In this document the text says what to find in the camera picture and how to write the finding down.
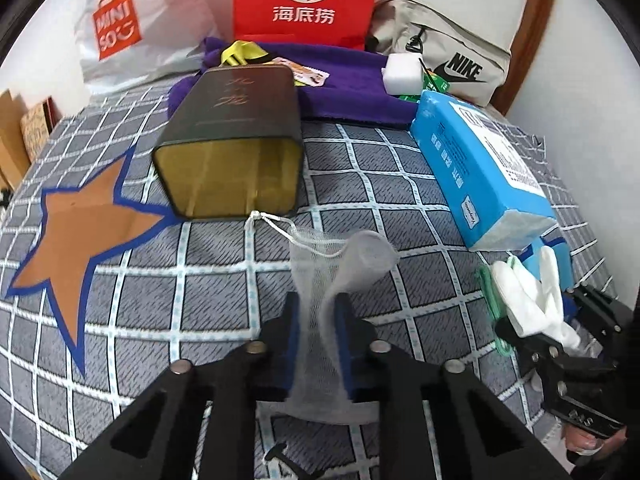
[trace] white cord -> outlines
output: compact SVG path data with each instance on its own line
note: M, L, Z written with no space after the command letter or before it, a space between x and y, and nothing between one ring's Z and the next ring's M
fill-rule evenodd
M264 220L265 222L267 222L268 225L270 225L273 229L275 229L277 232L279 232L282 236L284 236L292 244L294 244L294 245L296 245L296 246L298 246L300 248L306 249L307 251L310 251L311 253L315 254L316 256L322 256L323 258L336 258L336 257L340 256L342 254L342 252L344 251L344 248L345 248L345 245L346 245L345 244L346 240L323 240L320 243L322 243L322 244L341 244L342 247L340 248L340 250L337 253L332 253L332 254L322 253L321 251L317 251L313 247L309 247L309 245L307 245L307 244L318 245L319 244L318 240L311 240L310 238L303 237L300 234L300 231L298 231L298 228L296 227L296 225L289 218L283 218L281 216L276 216L276 215L272 215L272 214L269 214L269 213L261 213L260 211L251 211L251 214L249 215L249 218L244 223L245 228L247 228L249 224L253 224L255 220ZM306 244L305 243L300 243L300 241L296 240L293 236L291 236L285 230L279 228L271 220L275 220L276 222L286 222L287 224L289 224L291 226L291 231L296 236L298 236L298 238L300 240L302 240L303 242L306 242Z

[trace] nike logo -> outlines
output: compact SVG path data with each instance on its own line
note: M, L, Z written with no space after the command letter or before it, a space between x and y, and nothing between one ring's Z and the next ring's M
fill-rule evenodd
M460 75L449 73L447 69ZM450 61L445 61L434 68L433 73L450 83L485 83L486 81L477 80L482 69L480 64L474 63L468 57L456 52Z

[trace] gray plaid blanket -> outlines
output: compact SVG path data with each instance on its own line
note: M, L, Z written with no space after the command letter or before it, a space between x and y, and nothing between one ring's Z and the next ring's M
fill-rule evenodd
M167 203L150 161L166 121L168 86L110 96L63 120L34 163L0 229L0 432L43 478L56 478L169 361L223 357L278 315L293 290L287 241L263 222L190 223L97 267L86 311L86 375L78 372L46 295L6 298L20 261L40 233L43 187L78 186L132 144L123 195ZM554 420L540 409L529 370L495 351L474 273L505 253L470 253L446 201L406 132L305 123L306 158L294 221L335 234L372 229L400 263L371 290L353 294L359 316L417 359L459 358L537 436ZM596 239L545 159L543 141L516 128L505 135L530 165L558 215L575 281L616 295ZM287 478L264 452L287 454L328 478L375 479L377 425L326 426L257 413L255 477Z

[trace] white plastic bag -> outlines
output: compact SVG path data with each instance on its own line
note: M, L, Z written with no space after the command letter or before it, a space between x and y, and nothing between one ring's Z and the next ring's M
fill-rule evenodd
M76 23L84 83L100 95L197 70L216 33L204 0L87 0Z

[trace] yellow strap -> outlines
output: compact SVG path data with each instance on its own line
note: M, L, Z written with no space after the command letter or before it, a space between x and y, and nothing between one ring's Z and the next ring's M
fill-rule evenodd
M261 49L253 41L236 41L233 45L222 51L220 65L238 66L246 65L247 59L257 59L266 56L267 51Z

